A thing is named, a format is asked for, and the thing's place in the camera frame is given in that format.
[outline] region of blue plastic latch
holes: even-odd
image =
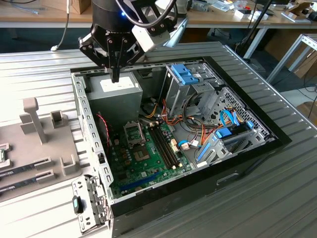
[[[231,135],[231,132],[228,128],[221,128],[216,131],[216,135],[219,139]]]
[[[185,67],[182,63],[173,64],[172,70],[177,75],[177,77],[182,81],[184,85],[198,83],[199,80],[196,79],[190,72],[188,68]]]
[[[254,124],[253,124],[253,122],[252,121],[247,121],[247,126],[250,128],[250,129],[252,129],[253,128],[253,126],[254,126]]]
[[[202,159],[202,156],[206,153],[206,151],[208,150],[208,148],[211,146],[210,143],[207,143],[207,145],[204,147],[203,151],[200,153],[200,155],[197,158],[197,161],[200,161]]]

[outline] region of green circuit board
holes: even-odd
[[[166,124],[160,125],[159,129],[167,142],[173,139]],[[142,131],[146,144],[135,146],[132,149],[129,149],[127,145],[123,130],[114,136],[119,140],[118,145],[113,145],[110,155],[110,168],[114,177],[110,187],[114,198],[120,198],[191,170],[191,166],[182,152],[175,153],[181,166],[167,169],[155,141],[149,133],[149,128],[145,126]]]

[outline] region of table leg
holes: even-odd
[[[249,59],[252,56],[253,52],[256,50],[260,41],[262,40],[263,36],[265,35],[267,29],[268,28],[264,27],[258,31],[258,33],[256,34],[255,38],[253,39],[252,43],[250,44],[247,52],[243,56],[244,59]]]
[[[304,35],[301,34],[297,40],[294,42],[294,44],[289,48],[289,50],[286,52],[286,54],[283,56],[281,61],[277,64],[277,66],[273,69],[272,73],[267,77],[267,82],[270,83],[274,80],[274,78],[277,76],[277,74],[281,71],[281,69],[285,66],[286,62],[289,60],[290,56],[297,50],[299,45],[302,42]]]
[[[292,63],[292,65],[288,68],[290,72],[297,68],[297,66],[303,61],[304,57],[306,57],[308,51],[311,49],[310,46],[307,46],[303,52],[298,56],[298,58]]]

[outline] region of desk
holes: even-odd
[[[315,237],[317,232],[317,131],[260,75],[219,42],[179,44],[147,54],[148,61],[211,56],[293,140],[250,175],[124,237]],[[12,85],[3,103],[40,97],[46,115],[63,110],[83,174],[89,159],[76,113],[70,68],[94,64],[79,50],[0,55],[0,84]],[[19,112],[12,109],[12,121]],[[0,203],[1,237],[80,237],[71,180]],[[110,238],[100,229],[86,238]]]
[[[281,16],[281,10],[275,10],[275,15],[261,21],[260,29],[247,50],[244,58],[250,58],[268,29],[317,29],[317,23],[293,23]],[[0,28],[57,28],[65,27],[65,11],[47,8],[39,15],[13,8],[9,3],[0,2]],[[223,12],[210,7],[209,12],[190,10],[188,12],[189,28],[247,28],[248,19],[238,19],[233,11]],[[83,14],[71,14],[68,27],[90,28],[92,9],[89,7]]]

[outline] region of wooden desk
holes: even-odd
[[[38,6],[39,3],[28,4],[28,7],[33,5]],[[254,8],[254,3],[249,1],[248,6]],[[281,16],[282,10],[274,12],[274,16],[261,21],[258,25],[260,30],[244,55],[245,58],[252,55],[268,29],[317,29],[317,23],[295,24]],[[2,28],[63,28],[65,27],[65,19],[65,11],[47,7],[47,10],[42,10],[39,15],[36,15],[13,8],[9,3],[0,2],[0,27]],[[190,10],[188,19],[187,27],[189,28],[247,28],[250,22],[248,19],[238,19],[234,16],[233,11],[223,12],[213,7],[210,7],[209,12]],[[90,28],[91,23],[92,9],[90,7],[81,15],[71,14],[68,27]]]

